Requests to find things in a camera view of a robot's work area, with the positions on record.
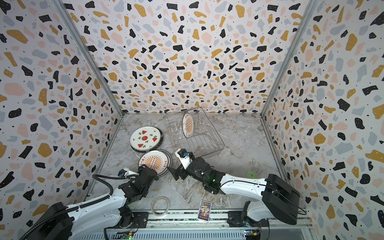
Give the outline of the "watermelon pattern plate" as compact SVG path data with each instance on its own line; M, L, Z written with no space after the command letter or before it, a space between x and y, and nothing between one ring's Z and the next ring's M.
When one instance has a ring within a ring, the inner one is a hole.
M156 146L160 141L159 129L145 126L135 130L130 137L131 147L139 152L145 152Z

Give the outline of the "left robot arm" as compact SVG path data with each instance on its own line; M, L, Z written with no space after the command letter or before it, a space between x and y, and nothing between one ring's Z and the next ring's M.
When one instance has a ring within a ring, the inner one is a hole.
M148 194L158 179L157 172L146 165L140 166L136 173L123 169L116 178L125 183L116 189L106 181L108 176L93 175L93 178L106 185L110 192L78 204L52 205L21 239L79 240L111 227L138 227L140 222L129 205Z

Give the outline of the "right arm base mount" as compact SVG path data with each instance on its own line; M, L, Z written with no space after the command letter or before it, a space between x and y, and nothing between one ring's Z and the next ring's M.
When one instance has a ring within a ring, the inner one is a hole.
M273 215L262 201L247 201L241 211L228 211L227 223L235 227L266 227Z

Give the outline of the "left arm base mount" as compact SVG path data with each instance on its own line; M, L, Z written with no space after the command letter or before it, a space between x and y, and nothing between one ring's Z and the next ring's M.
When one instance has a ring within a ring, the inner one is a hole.
M120 220L117 226L128 229L145 229L148 223L149 212L133 212L128 206L118 209Z

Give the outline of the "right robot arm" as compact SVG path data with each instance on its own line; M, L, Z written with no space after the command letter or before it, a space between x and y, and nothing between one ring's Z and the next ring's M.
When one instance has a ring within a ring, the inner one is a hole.
M297 224L300 193L279 176L269 174L265 179L235 177L213 169L203 158L193 158L191 153L181 154L179 160L178 168L168 167L176 181L192 177L211 194L254 199L254 202L247 201L244 205L244 221L258 222L273 217L288 225Z

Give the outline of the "brown rimmed cream plate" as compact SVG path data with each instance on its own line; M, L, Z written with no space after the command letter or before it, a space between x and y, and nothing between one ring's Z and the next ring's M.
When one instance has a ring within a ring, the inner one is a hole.
M161 146L161 144L162 144L162 142L163 142L163 140L164 140L164 134L163 134L163 132L162 132L160 129L159 129L159 132L160 132L160 141L159 141L158 144L157 144L156 146L154 146L153 148L151 148L151 149L149 149L149 150L146 150L145 153L150 152L150 151L153 151L153 150L156 150L156 149L158 149L158 148Z

